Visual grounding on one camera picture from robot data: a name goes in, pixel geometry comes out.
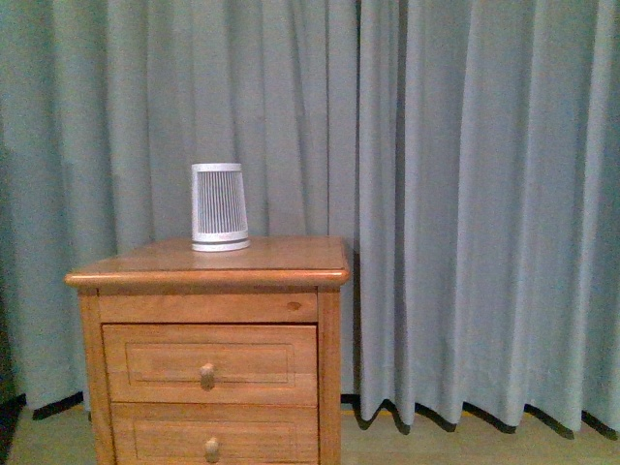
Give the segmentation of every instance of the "nightstand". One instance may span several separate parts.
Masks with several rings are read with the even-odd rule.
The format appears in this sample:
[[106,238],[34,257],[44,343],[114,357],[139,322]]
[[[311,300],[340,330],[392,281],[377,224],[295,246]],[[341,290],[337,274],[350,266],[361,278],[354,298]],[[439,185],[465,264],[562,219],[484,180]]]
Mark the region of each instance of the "nightstand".
[[340,463],[338,237],[171,239],[69,273],[100,465]]

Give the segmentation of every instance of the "light blue curtain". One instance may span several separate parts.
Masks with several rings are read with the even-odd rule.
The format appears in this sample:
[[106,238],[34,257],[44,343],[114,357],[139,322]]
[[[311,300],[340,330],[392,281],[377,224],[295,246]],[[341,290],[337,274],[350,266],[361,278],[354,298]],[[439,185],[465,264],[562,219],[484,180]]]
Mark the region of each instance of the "light blue curtain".
[[242,164],[251,234],[353,237],[355,183],[329,186],[355,166],[355,2],[0,2],[3,311],[30,408],[84,388],[64,274],[189,237],[192,163]]
[[618,2],[361,2],[362,416],[620,428]]

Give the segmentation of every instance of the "drawer knob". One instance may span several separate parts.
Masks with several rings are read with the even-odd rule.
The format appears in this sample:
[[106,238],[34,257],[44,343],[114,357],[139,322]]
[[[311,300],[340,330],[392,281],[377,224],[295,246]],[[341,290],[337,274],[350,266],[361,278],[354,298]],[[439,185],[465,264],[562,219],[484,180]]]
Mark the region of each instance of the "drawer knob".
[[201,388],[212,390],[215,387],[215,367],[208,363],[201,367]]
[[204,458],[208,463],[217,463],[220,460],[220,443],[217,438],[211,438],[204,444]]

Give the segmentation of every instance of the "drawer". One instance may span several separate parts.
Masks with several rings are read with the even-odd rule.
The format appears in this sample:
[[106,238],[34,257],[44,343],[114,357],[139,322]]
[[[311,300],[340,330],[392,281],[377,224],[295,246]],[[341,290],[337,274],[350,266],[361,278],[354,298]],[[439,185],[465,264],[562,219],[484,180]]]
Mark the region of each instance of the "drawer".
[[111,414],[118,465],[318,463],[313,408],[112,404]]
[[249,288],[208,293],[105,294],[100,292],[102,323],[315,323],[314,288]]
[[314,326],[104,325],[118,402],[317,405]]

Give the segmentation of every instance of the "white space heater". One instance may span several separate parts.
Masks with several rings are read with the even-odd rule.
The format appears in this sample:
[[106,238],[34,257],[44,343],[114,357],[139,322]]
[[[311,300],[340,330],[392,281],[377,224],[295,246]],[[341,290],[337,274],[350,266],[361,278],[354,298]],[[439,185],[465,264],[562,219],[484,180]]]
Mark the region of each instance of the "white space heater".
[[192,165],[192,248],[223,252],[248,245],[241,165]]

